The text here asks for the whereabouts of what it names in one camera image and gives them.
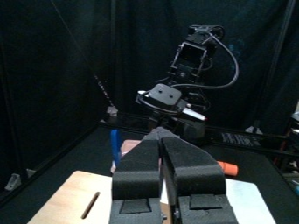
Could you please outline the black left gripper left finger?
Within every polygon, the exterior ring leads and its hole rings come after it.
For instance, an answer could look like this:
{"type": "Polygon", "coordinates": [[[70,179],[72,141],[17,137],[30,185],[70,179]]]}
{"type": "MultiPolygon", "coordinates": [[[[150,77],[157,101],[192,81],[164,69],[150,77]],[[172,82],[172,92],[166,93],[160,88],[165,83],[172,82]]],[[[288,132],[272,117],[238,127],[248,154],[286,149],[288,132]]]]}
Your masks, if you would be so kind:
{"type": "Polygon", "coordinates": [[[125,155],[120,152],[120,134],[110,130],[112,204],[108,224],[161,224],[161,178],[158,139],[150,132],[125,155]]]}

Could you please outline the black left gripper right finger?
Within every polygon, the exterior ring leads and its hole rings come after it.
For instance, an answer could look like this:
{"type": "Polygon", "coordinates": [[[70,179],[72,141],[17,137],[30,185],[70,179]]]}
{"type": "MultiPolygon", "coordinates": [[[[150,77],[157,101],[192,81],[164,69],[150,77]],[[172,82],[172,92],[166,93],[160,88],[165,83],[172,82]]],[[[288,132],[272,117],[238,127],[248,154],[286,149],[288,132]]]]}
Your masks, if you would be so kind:
{"type": "Polygon", "coordinates": [[[172,224],[238,224],[210,154],[165,130],[158,146],[172,224]]]}

